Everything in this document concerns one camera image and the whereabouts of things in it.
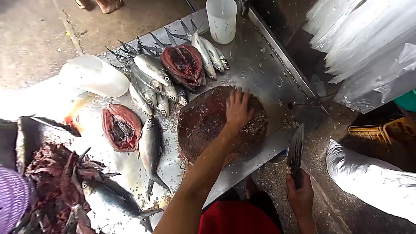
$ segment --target white plastic container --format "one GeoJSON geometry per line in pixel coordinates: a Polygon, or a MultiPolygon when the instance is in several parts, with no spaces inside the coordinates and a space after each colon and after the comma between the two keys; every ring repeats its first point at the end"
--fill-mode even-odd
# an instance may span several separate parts
{"type": "Polygon", "coordinates": [[[129,80],[122,72],[94,55],[67,60],[59,76],[65,77],[68,85],[103,97],[119,97],[129,89],[129,80]]]}
{"type": "Polygon", "coordinates": [[[235,37],[237,4],[234,0],[208,0],[206,3],[211,37],[220,44],[228,44],[235,37]]]}

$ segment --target hand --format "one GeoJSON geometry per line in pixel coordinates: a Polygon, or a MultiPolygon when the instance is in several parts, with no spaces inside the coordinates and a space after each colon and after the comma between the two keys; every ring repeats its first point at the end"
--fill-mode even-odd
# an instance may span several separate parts
{"type": "Polygon", "coordinates": [[[295,181],[289,175],[286,178],[287,199],[298,222],[304,219],[312,219],[313,189],[309,175],[302,170],[303,187],[295,188],[295,181]]]}
{"type": "Polygon", "coordinates": [[[233,90],[227,98],[227,124],[235,133],[238,133],[254,115],[254,109],[248,111],[248,97],[250,90],[241,92],[241,87],[237,91],[233,90]]]}

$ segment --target green object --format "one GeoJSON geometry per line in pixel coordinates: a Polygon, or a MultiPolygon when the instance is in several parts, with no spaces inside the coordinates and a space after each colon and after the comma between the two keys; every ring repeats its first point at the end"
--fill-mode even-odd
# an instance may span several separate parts
{"type": "Polygon", "coordinates": [[[401,95],[394,102],[405,110],[416,112],[416,90],[401,95]]]}

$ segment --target plastic bag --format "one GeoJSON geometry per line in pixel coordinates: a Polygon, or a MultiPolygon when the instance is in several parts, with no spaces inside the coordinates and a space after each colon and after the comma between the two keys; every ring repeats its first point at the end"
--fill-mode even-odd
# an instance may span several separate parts
{"type": "Polygon", "coordinates": [[[416,224],[416,173],[345,149],[333,139],[327,148],[327,169],[345,192],[416,224]]]}
{"type": "Polygon", "coordinates": [[[414,89],[413,0],[319,0],[304,29],[327,53],[329,83],[345,80],[334,101],[366,113],[414,89]]]}

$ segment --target red shirt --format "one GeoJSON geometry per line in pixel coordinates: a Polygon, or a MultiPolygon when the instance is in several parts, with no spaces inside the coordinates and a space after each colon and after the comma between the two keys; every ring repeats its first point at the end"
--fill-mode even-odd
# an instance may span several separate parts
{"type": "Polygon", "coordinates": [[[217,201],[201,216],[198,234],[276,233],[279,229],[249,202],[217,201]]]}

